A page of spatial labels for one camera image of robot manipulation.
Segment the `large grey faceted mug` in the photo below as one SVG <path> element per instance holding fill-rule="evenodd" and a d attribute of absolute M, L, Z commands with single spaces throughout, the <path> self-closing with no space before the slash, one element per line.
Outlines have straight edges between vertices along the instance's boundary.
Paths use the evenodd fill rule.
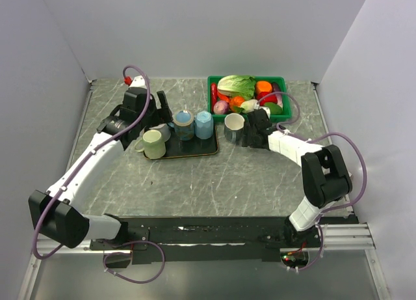
<path fill-rule="evenodd" d="M 224 137 L 227 141 L 237 144 L 243 133 L 244 117 L 238 113 L 228 114 L 224 119 Z"/>

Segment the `light green mug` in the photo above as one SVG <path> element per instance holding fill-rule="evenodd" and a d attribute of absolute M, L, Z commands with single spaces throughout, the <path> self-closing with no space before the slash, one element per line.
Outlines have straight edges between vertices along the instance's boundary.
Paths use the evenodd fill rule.
<path fill-rule="evenodd" d="M 148 159 L 162 158 L 166 153 L 163 135 L 157 130 L 148 130 L 138 140 L 135 151 L 142 152 Z"/>

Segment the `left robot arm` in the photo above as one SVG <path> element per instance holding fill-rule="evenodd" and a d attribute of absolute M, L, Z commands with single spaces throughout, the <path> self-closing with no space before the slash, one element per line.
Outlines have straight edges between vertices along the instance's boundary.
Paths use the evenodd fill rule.
<path fill-rule="evenodd" d="M 113 249 L 129 240 L 127 223 L 113 215 L 83 215 L 82 203 L 98 176 L 135 141 L 145 128 L 172 121 L 166 94 L 155 96 L 143 87 L 130 87 L 79 159 L 47 191 L 34 191 L 29 210 L 34 229 L 60 246 L 75 248 L 86 239 L 105 239 Z"/>

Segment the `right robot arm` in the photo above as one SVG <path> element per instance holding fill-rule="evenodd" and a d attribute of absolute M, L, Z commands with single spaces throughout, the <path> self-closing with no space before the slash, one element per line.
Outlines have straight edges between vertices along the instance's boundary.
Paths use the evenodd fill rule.
<path fill-rule="evenodd" d="M 291 247 L 300 246 L 323 211 L 352 191 L 350 174 L 337 146 L 312 144 L 289 135 L 287 130 L 273 128 L 264 109 L 248 113 L 242 146 L 270 150 L 301 168 L 304 197 L 283 227 L 283 238 Z"/>

